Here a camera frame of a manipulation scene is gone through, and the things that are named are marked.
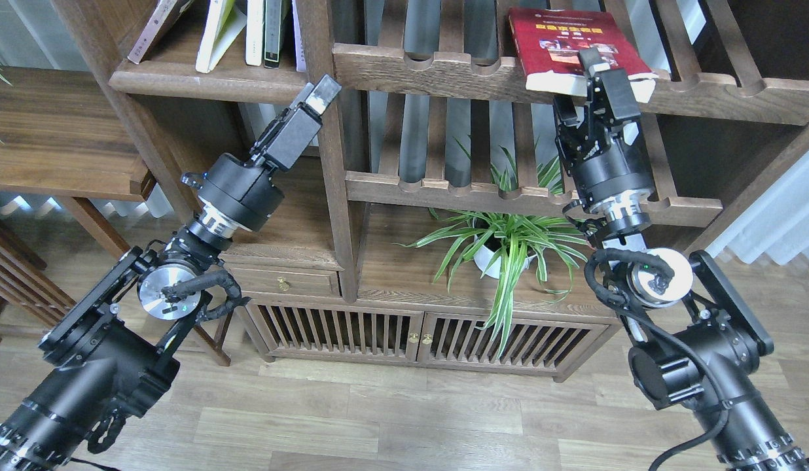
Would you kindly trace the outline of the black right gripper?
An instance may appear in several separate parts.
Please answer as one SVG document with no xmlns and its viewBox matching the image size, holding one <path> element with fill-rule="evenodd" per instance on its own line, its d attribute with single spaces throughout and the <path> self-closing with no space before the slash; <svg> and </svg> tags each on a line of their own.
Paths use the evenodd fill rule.
<svg viewBox="0 0 809 471">
<path fill-rule="evenodd" d="M 581 205 L 603 214 L 606 205 L 638 207 L 655 191 L 648 161 L 626 143 L 625 125 L 641 116 L 623 69 L 611 69 L 596 47 L 578 51 L 587 85 L 584 118 L 570 96 L 554 96 L 556 144 L 564 170 L 574 180 Z"/>
</svg>

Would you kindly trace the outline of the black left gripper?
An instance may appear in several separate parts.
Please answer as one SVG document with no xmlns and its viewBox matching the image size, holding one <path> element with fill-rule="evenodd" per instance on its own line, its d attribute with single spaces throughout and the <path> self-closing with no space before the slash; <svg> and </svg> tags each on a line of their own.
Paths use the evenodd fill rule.
<svg viewBox="0 0 809 471">
<path fill-rule="evenodd" d="M 233 233 L 239 227 L 258 232 L 284 198 L 272 182 L 276 171 L 289 171 L 312 142 L 321 116 L 342 89 L 329 74 L 303 88 L 303 105 L 291 105 L 271 120 L 240 161 L 223 153 L 206 173 L 187 172 L 185 185 L 197 188 L 205 206 L 199 222 L 212 233 Z"/>
</svg>

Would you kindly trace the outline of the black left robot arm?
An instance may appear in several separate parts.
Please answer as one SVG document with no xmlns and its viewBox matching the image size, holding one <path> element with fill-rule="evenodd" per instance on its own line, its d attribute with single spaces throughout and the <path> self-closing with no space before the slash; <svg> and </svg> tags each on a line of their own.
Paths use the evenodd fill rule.
<svg viewBox="0 0 809 471">
<path fill-rule="evenodd" d="M 54 470 L 81 442 L 108 450 L 129 417 L 166 393 L 187 334 L 245 305 L 222 251 L 235 230 L 258 232 L 284 194 L 273 184 L 323 126 L 341 90 L 330 75 L 308 83 L 240 160 L 222 154 L 206 173 L 186 173 L 203 211 L 161 251 L 132 248 L 39 342 L 54 366 L 0 424 L 0 470 Z"/>
</svg>

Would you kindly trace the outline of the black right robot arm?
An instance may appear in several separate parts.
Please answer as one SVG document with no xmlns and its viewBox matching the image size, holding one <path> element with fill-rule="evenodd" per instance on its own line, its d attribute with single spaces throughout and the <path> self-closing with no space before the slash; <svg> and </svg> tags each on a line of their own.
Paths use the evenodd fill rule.
<svg viewBox="0 0 809 471">
<path fill-rule="evenodd" d="M 554 115 L 560 160 L 578 193 L 570 205 L 590 214 L 573 220 L 595 248 L 585 281 L 626 328 L 635 385 L 654 408 L 680 404 L 704 429 L 650 468 L 710 441 L 728 470 L 809 470 L 808 456 L 749 380 L 773 352 L 772 337 L 709 253 L 644 244 L 650 218 L 640 203 L 655 187 L 646 160 L 622 138 L 640 116 L 626 71 L 596 48 L 578 59 L 584 116 L 566 95 L 554 96 Z"/>
</svg>

